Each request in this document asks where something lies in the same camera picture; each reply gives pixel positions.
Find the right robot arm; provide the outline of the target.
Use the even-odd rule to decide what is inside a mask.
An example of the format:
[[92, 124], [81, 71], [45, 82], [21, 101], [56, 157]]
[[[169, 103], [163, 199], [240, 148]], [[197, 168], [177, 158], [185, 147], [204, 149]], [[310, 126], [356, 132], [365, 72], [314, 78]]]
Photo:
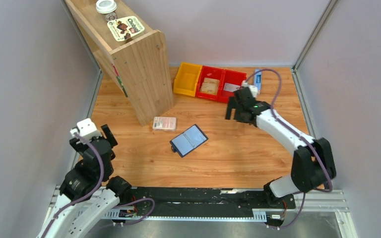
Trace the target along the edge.
[[252, 124], [267, 132], [293, 156], [290, 174], [264, 186], [263, 200], [268, 207], [277, 207], [286, 195], [307, 193], [323, 184], [332, 189], [336, 167], [327, 139], [315, 139], [298, 130], [281, 117], [273, 105], [258, 101], [248, 87], [229, 97], [225, 118]]

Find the navy blue card holder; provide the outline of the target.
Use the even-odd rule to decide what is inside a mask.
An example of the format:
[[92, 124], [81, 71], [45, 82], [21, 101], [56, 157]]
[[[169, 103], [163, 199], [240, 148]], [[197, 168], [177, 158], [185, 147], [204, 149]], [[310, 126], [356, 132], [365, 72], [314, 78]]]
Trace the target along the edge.
[[170, 140], [171, 150], [183, 158], [207, 140], [208, 136], [194, 124]]

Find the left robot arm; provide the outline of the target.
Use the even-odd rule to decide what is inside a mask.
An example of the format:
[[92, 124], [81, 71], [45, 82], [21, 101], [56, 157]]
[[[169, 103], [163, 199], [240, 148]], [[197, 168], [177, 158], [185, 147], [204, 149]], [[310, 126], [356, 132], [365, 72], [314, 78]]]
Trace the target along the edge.
[[112, 177], [118, 144], [108, 125], [98, 129], [90, 118], [70, 130], [71, 147], [82, 160], [65, 175], [53, 211], [38, 234], [40, 238], [82, 238], [116, 205], [132, 198], [131, 184]]

